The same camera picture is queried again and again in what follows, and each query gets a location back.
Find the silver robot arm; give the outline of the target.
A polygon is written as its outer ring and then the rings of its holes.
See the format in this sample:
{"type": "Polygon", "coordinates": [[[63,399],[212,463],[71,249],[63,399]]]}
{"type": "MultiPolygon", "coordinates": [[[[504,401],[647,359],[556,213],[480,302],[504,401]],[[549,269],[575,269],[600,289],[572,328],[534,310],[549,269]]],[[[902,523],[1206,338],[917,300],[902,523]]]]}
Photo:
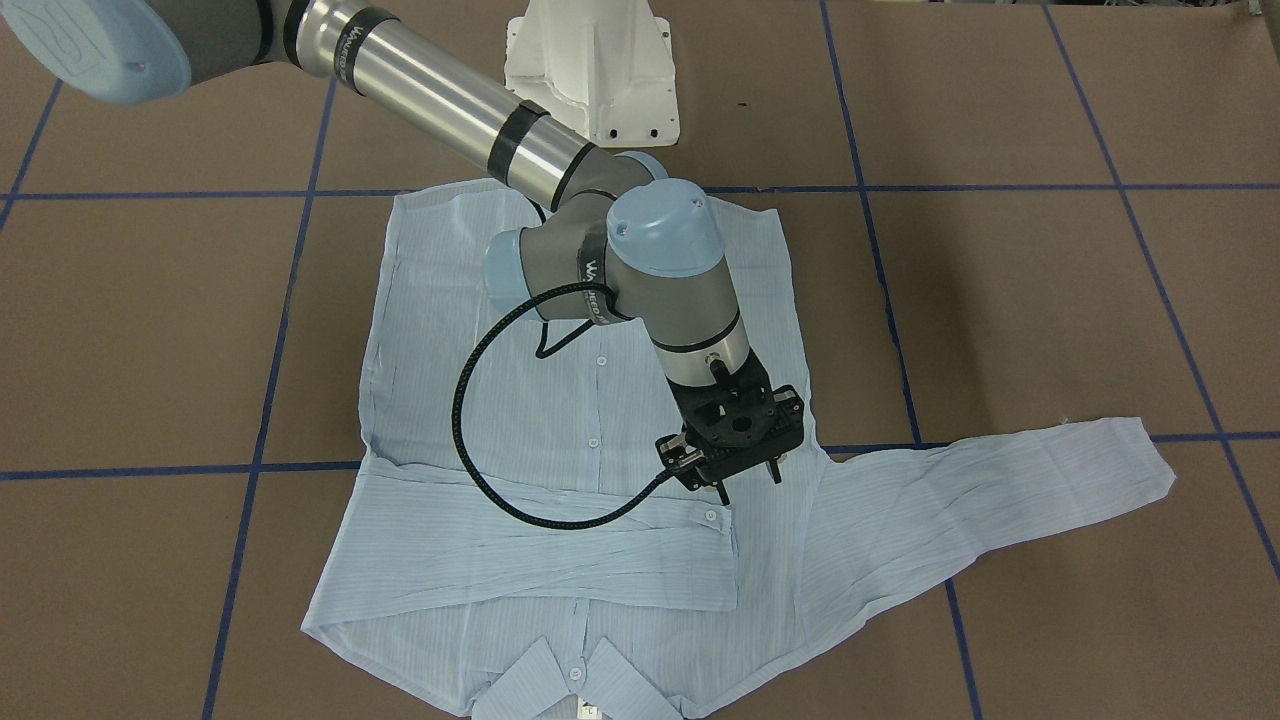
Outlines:
{"type": "Polygon", "coordinates": [[[612,152],[375,1],[5,1],[15,42],[99,102],[165,102],[239,70],[287,65],[383,109],[475,178],[521,197],[532,225],[500,232],[483,269],[499,320],[465,360],[448,421],[463,470],[463,404],[479,361],[521,319],[637,322],[678,429],[659,479],[714,489],[780,464],[804,439],[803,400],[748,333],[722,224],[703,188],[641,152],[612,152]]]}

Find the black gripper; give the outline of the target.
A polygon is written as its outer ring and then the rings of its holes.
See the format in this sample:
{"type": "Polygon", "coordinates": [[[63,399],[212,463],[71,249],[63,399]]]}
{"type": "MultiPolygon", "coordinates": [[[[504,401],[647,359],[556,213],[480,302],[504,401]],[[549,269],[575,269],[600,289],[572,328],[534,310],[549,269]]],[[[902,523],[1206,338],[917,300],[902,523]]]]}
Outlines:
{"type": "Polygon", "coordinates": [[[707,464],[700,469],[704,488],[716,488],[723,507],[731,505],[724,482],[763,465],[772,482],[783,482],[783,456],[803,443],[805,404],[792,386],[773,388],[763,364],[748,360],[730,372],[721,360],[710,361],[709,386],[669,382],[682,420],[680,433],[700,448],[707,464]]]}

